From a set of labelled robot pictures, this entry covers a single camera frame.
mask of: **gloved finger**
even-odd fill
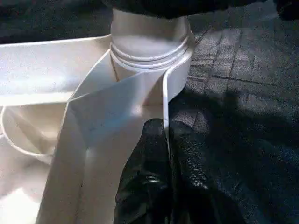
[[[174,176],[174,214],[175,223],[189,217],[192,224],[218,223],[213,208],[213,199],[207,177],[205,156],[200,150],[204,147],[196,133],[180,121],[170,123],[170,154]]]
[[[171,212],[171,169],[163,122],[152,119],[122,172],[114,224],[164,224]]]

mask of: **white plastic container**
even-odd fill
[[[121,81],[107,51],[67,104],[37,224],[113,223],[121,172],[143,124],[161,118],[168,129],[168,102],[186,83],[193,51],[166,70]]]

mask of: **black object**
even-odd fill
[[[274,0],[276,2],[276,10],[280,18],[283,20],[299,19],[299,1],[298,0]]]
[[[175,18],[190,14],[225,10],[266,0],[103,0],[109,7],[136,14]]]
[[[120,179],[114,224],[166,224],[171,215],[171,170],[163,122],[144,124]]]
[[[299,112],[239,111],[238,97],[174,98],[170,162],[162,121],[145,124],[121,177],[114,224],[164,224],[170,215],[174,224],[299,223]]]

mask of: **gloved hand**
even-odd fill
[[[114,224],[165,224],[171,215],[171,168],[163,122],[144,124],[122,172]]]
[[[196,133],[170,125],[170,160],[163,122],[145,123],[121,175],[114,224],[245,223],[236,204],[219,192]]]

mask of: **white plastic surface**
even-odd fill
[[[36,223],[113,223],[122,169],[145,121],[161,118],[167,128],[168,102],[185,85],[193,51],[189,44],[169,72],[149,70],[119,82],[109,54],[97,63],[98,72],[89,73],[68,103]],[[109,81],[88,89],[100,77]]]
[[[0,114],[1,114],[2,109],[3,109],[3,107],[0,106]],[[1,127],[0,127],[0,136],[1,136],[1,135],[2,135],[2,129],[1,129]]]
[[[9,150],[51,163],[65,112],[65,103],[4,107],[0,127]]]
[[[13,149],[0,136],[0,223],[35,222],[49,166]]]
[[[111,37],[0,45],[0,106],[66,102]]]

